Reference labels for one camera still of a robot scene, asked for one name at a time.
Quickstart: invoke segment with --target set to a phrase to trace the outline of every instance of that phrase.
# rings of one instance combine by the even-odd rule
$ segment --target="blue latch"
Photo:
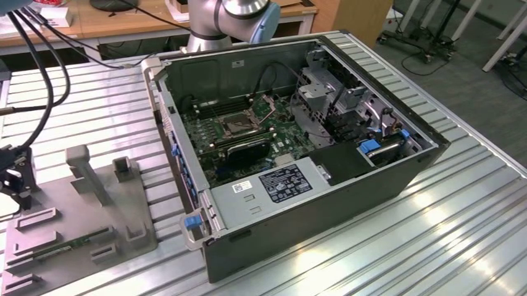
[[[193,230],[203,224],[202,217],[199,215],[197,216],[190,216],[185,218],[185,227],[187,227],[189,230]]]
[[[173,156],[179,156],[181,154],[181,148],[178,147],[178,144],[173,145]]]
[[[369,152],[377,150],[381,148],[381,145],[378,143],[377,140],[369,140],[361,143],[361,151],[363,151],[365,154],[367,154]]]
[[[402,135],[405,140],[407,140],[410,138],[410,132],[406,129],[402,129]]]

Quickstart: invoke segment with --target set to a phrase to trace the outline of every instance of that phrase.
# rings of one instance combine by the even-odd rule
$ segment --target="side panel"
[[[441,146],[205,246],[210,282],[225,279],[394,198],[446,149]]]

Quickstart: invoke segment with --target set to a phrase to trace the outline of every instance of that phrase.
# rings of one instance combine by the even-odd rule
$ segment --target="motherboard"
[[[195,104],[182,116],[211,187],[287,164],[315,150],[291,113],[291,97],[262,94]]]

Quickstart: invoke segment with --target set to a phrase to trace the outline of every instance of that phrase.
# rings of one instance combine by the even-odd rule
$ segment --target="power supply label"
[[[274,202],[279,203],[313,189],[297,165],[262,175],[261,181]]]

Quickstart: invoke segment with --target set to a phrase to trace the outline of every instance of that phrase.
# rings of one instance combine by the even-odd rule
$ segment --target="white stand leg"
[[[409,7],[409,11],[406,12],[403,21],[402,21],[402,25],[401,25],[401,29],[402,31],[405,31],[406,26],[409,26],[410,20],[413,19],[413,15],[415,12],[415,8],[418,7],[421,0],[414,0],[413,3],[410,3],[410,7]]]
[[[435,0],[434,3],[431,4],[427,16],[425,17],[423,23],[421,24],[422,28],[427,28],[429,27],[429,24],[431,22],[431,18],[434,17],[435,12],[438,11],[439,4],[442,4],[442,0]]]
[[[503,42],[499,50],[497,51],[497,53],[494,54],[494,56],[489,60],[486,66],[483,67],[483,71],[489,72],[493,69],[494,65],[502,59],[505,53],[507,52],[507,49],[511,47],[513,43],[517,41],[517,39],[519,37],[519,34],[523,33],[526,27],[527,27],[527,16],[525,17],[522,23],[519,23],[519,25],[518,25],[517,29],[514,30],[511,36]]]
[[[459,27],[458,27],[458,29],[457,29],[455,32],[454,32],[454,35],[453,35],[453,41],[454,41],[454,42],[458,41],[461,35],[462,35],[463,32],[465,32],[465,29],[467,29],[467,26],[469,26],[470,21],[471,21],[473,18],[475,17],[475,14],[477,14],[477,11],[478,11],[481,2],[482,2],[482,0],[475,0],[475,2],[474,2],[474,4],[473,4],[473,7],[470,8],[469,13],[467,13],[467,15],[466,15],[465,18],[463,18],[463,21],[462,21],[462,23],[459,24]]]
[[[314,26],[315,15],[309,14],[305,16],[303,21],[301,23],[301,28],[298,29],[299,35],[306,35],[311,33],[311,27]]]
[[[503,38],[506,37],[509,32],[511,32],[513,28],[515,26],[518,26],[518,22],[519,22],[521,18],[523,17],[526,10],[527,10],[527,3],[522,6],[522,8],[519,9],[518,13],[515,14],[513,20],[509,22],[507,27],[503,29],[502,34],[498,36],[499,40],[503,40]]]

